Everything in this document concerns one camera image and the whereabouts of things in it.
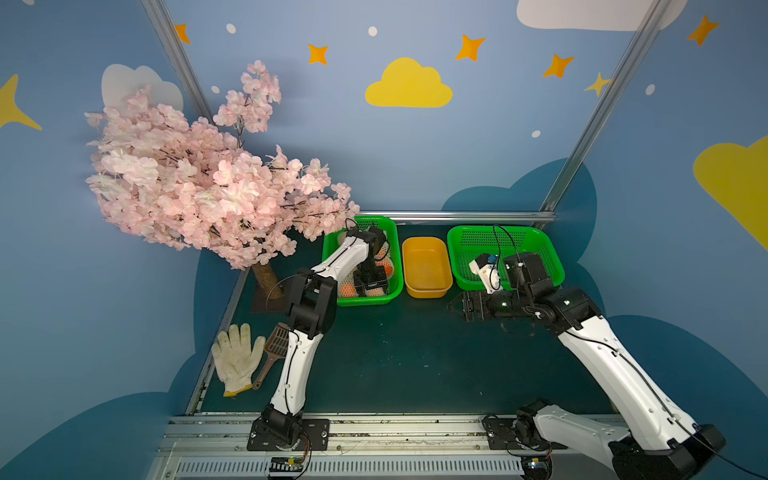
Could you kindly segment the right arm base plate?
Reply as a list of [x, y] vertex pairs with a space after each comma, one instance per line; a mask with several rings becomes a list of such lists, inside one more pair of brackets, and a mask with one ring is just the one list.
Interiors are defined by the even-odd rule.
[[547, 453], [551, 447], [565, 449], [558, 443], [545, 440], [528, 418], [498, 417], [486, 415], [480, 422], [492, 450], [527, 450]]

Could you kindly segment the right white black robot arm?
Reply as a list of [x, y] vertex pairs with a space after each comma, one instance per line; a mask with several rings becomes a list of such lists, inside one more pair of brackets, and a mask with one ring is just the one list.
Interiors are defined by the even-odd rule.
[[459, 297], [468, 321], [529, 318], [543, 325], [587, 369], [623, 418], [613, 426], [535, 401], [508, 430], [512, 444], [548, 452], [559, 444], [611, 469], [620, 479], [690, 479], [726, 445], [648, 376], [595, 302], [577, 287], [555, 286], [541, 257], [482, 253], [468, 268], [483, 288]]

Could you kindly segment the netted orange with opening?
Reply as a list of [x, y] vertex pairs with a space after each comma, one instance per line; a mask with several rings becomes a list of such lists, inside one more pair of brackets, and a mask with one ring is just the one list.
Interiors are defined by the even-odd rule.
[[393, 264], [392, 260], [390, 258], [384, 258], [380, 262], [380, 264], [385, 269], [385, 274], [386, 274], [387, 279], [391, 279], [393, 274], [394, 274], [394, 264]]

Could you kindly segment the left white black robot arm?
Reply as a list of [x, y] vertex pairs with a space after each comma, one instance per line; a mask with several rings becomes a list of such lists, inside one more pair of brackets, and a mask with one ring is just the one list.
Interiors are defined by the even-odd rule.
[[316, 351], [336, 317], [338, 283], [358, 272], [365, 287], [388, 286], [386, 269], [376, 256], [387, 242], [377, 226], [353, 224], [340, 246], [322, 263], [301, 269], [288, 289], [288, 344], [277, 388], [256, 423], [256, 431], [280, 449], [295, 447], [303, 432], [306, 388]]

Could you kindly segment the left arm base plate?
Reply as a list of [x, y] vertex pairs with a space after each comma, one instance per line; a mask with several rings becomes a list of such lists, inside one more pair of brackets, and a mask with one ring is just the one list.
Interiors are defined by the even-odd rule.
[[247, 451], [326, 451], [330, 421], [303, 419], [283, 426], [270, 426], [261, 418], [255, 420], [248, 435]]

